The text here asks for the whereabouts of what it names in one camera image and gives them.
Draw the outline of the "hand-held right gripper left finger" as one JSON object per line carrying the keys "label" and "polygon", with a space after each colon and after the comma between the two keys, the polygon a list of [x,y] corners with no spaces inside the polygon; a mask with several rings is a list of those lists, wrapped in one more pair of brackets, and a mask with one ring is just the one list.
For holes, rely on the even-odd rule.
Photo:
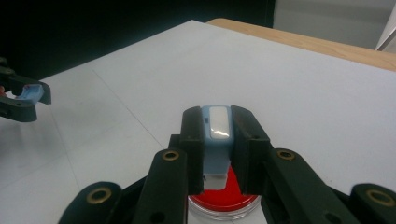
{"label": "hand-held right gripper left finger", "polygon": [[179,134],[172,134],[170,148],[179,148],[187,154],[188,193],[201,194],[204,190],[204,124],[202,108],[195,106],[182,114]]}

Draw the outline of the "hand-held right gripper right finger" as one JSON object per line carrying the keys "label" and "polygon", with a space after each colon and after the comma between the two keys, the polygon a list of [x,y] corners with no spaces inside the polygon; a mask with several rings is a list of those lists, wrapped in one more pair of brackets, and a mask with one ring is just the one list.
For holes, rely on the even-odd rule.
{"label": "hand-held right gripper right finger", "polygon": [[232,167],[242,194],[261,195],[264,186],[264,151],[269,149],[270,138],[244,107],[231,106],[234,148]]}

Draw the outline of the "light blue stamp cap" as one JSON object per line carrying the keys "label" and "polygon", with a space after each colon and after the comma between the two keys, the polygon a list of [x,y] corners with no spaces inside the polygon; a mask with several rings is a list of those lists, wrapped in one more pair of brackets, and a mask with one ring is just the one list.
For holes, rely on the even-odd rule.
{"label": "light blue stamp cap", "polygon": [[20,95],[15,99],[30,104],[37,104],[44,95],[44,89],[40,84],[27,84],[22,88]]}

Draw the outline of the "blue and white stamp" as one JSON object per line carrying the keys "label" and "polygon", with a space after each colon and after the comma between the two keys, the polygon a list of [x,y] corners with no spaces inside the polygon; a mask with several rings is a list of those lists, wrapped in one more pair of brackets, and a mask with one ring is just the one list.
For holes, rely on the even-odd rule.
{"label": "blue and white stamp", "polygon": [[226,187],[234,135],[231,108],[225,105],[202,107],[204,124],[204,189]]}

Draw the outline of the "round red ink pad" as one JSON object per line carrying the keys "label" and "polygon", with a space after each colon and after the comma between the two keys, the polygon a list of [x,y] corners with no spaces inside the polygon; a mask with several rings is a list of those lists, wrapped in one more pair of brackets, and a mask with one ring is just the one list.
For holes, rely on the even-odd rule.
{"label": "round red ink pad", "polygon": [[220,221],[245,217],[260,201],[259,195],[244,195],[240,192],[232,167],[229,168],[224,189],[206,189],[200,195],[189,197],[190,210],[193,213]]}

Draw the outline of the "wooden table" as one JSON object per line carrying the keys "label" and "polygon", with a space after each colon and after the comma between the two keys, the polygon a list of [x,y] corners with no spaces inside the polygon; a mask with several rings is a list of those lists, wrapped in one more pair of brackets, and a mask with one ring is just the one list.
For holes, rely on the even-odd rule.
{"label": "wooden table", "polygon": [[394,53],[365,49],[223,18],[208,21],[207,24],[236,31],[245,35],[256,36],[258,38],[289,45],[299,49],[306,49],[355,63],[363,63],[396,72],[396,54]]}

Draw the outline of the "white desk frame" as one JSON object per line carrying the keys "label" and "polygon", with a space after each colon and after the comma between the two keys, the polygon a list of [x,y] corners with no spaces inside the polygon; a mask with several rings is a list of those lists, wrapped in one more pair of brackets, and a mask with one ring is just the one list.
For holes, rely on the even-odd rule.
{"label": "white desk frame", "polygon": [[396,4],[391,11],[375,49],[396,54]]}

